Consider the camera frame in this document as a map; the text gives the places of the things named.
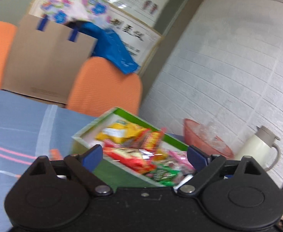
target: brown cardboard box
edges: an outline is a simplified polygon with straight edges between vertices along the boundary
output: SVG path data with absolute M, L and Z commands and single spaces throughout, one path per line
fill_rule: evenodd
M 96 39 L 78 33 L 74 42 L 68 38 L 72 29 L 48 21 L 37 30 L 42 19 L 25 15 L 14 38 L 2 89 L 65 104 L 75 77 L 90 56 Z

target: white stripe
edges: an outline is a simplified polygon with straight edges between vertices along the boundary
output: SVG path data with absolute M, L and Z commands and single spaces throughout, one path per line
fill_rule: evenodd
M 53 130 L 53 123 L 56 117 L 58 106 L 49 105 L 45 111 L 42 125 L 37 137 L 35 156 L 49 156 L 49 145 L 51 139 L 51 132 Z
M 6 175 L 9 175 L 9 176 L 13 176 L 13 177 L 19 177 L 19 175 L 14 174 L 14 173 L 10 173 L 10 172 L 7 172 L 7 171 L 0 170 L 0 173 L 6 174 Z

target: cardboard box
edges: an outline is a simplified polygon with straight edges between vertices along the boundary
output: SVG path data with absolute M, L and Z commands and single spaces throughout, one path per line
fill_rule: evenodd
M 141 118 L 132 115 L 121 108 L 114 108 L 103 114 L 101 117 L 95 119 L 93 122 L 85 126 L 79 132 L 77 132 L 73 138 L 72 153 L 82 154 L 91 149 L 98 142 L 95 141 L 95 136 L 102 131 L 105 127 L 112 124 L 118 119 L 130 121 L 138 124 L 142 127 L 150 128 L 153 131 L 159 129 L 150 125 Z M 181 150 L 186 151 L 188 145 L 181 141 L 173 138 L 172 136 L 165 134 L 163 141 L 160 144 L 161 147 L 168 150 Z M 99 166 L 95 169 L 94 174 L 110 185 L 113 189 L 117 187 L 162 187 L 163 185 L 155 182 L 148 177 L 140 175 L 132 169 L 124 166 L 123 164 L 114 161 L 112 158 L 104 155 L 104 159 L 101 161 Z M 191 179 L 185 178 L 182 181 L 188 181 Z
M 96 39 L 53 21 L 25 15 L 14 38 L 2 89 L 65 104 Z

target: thermos handle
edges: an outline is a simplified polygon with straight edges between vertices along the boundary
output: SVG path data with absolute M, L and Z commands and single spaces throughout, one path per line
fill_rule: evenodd
M 278 163 L 278 161 L 279 161 L 279 159 L 281 157 L 280 147 L 277 144 L 275 144 L 275 143 L 272 144 L 272 147 L 274 147 L 277 150 L 277 155 L 276 155 L 276 158 L 275 158 L 274 162 L 269 167 L 265 168 L 266 172 L 269 171 L 271 168 L 273 168 Z

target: screw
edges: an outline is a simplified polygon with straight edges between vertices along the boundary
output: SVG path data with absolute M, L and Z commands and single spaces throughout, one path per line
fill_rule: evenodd
M 96 192 L 99 194 L 107 194 L 108 192 L 110 192 L 110 187 L 107 185 L 99 185 L 95 188 Z
M 180 190 L 186 194 L 190 194 L 195 191 L 195 187 L 192 185 L 183 185 L 180 187 Z

